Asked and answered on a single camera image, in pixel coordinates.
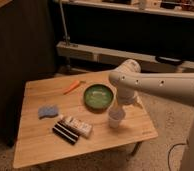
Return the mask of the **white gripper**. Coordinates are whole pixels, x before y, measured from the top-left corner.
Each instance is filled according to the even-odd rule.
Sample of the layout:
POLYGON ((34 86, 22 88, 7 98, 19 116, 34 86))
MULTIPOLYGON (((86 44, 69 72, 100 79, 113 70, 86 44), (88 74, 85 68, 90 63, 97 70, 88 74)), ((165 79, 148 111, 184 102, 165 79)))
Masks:
POLYGON ((111 118, 124 118, 126 113, 123 109, 124 106, 132 105, 137 100, 137 93, 132 92, 130 94, 117 93, 113 105, 109 109, 109 116, 111 118))

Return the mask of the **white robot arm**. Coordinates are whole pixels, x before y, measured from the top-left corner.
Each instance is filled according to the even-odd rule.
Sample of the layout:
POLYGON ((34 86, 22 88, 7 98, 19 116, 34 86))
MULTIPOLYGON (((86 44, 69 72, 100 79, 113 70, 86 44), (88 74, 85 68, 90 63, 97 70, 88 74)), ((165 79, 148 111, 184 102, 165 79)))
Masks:
MULTIPOLYGON (((134 102, 136 91, 194 107, 194 73, 141 73, 137 61, 128 59, 109 73, 120 104, 134 102)), ((183 153, 180 171, 194 171, 194 121, 183 153)))

